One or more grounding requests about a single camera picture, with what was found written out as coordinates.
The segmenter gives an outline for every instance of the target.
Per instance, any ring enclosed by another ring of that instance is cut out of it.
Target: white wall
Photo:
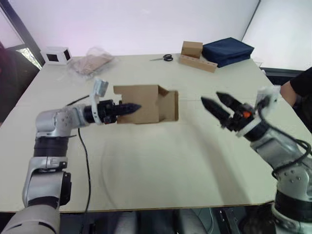
[[[5,48],[24,44],[6,15],[2,12],[2,9],[0,9],[0,41]]]
[[[262,67],[311,67],[312,0],[262,0],[243,42]]]
[[[10,0],[40,48],[73,56],[180,52],[184,40],[242,39],[258,0]]]

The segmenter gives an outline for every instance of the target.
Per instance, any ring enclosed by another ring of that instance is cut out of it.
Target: white box
[[[67,47],[49,46],[41,50],[40,53],[47,64],[66,65],[72,59]]]

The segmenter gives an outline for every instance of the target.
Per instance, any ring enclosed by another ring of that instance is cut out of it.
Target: scissors
[[[172,55],[168,54],[168,55],[164,55],[162,58],[156,58],[150,61],[156,61],[156,60],[165,60],[166,62],[169,62],[169,61],[174,60],[174,58],[172,57]]]

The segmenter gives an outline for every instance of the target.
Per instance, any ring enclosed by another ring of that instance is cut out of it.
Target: wooden holder with holes
[[[193,58],[185,55],[180,55],[179,62],[212,73],[215,72],[215,69],[218,65],[217,63],[214,62],[204,61],[198,58]]]

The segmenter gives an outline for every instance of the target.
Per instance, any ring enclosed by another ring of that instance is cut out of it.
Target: black sleeve
[[[302,97],[312,94],[312,67],[293,78],[290,82],[296,94]]]

